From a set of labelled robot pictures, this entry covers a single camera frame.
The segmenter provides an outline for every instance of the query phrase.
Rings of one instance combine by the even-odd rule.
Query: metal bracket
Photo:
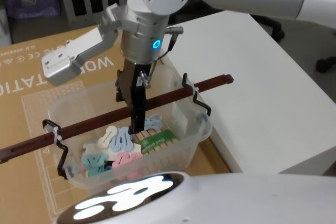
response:
[[[64,179],[67,180],[68,178],[67,178],[67,175],[65,173],[65,170],[64,170],[63,166],[64,166],[65,159],[68,155],[69,149],[68,149],[67,146],[61,144],[61,140],[58,138],[58,136],[60,136],[60,135],[58,135],[58,131],[61,129],[61,127],[58,124],[56,124],[55,122],[53,122],[49,119],[44,119],[42,121],[42,126],[47,132],[54,132],[54,134],[55,134],[54,143],[57,145],[57,147],[59,147],[60,149],[63,150],[62,156],[61,156],[61,158],[59,160],[59,163],[57,165],[57,174],[58,174],[58,176],[63,177]]]
[[[211,107],[209,105],[205,104],[204,102],[201,102],[197,99],[197,97],[198,97],[198,91],[196,90],[197,88],[195,88],[195,86],[193,86],[193,85],[189,85],[187,83],[187,81],[188,81],[188,74],[184,73],[183,74],[183,79],[182,79],[182,86],[183,87],[189,86],[189,87],[193,88],[193,90],[194,90],[193,102],[195,104],[205,108],[207,110],[207,115],[210,116],[211,115]]]

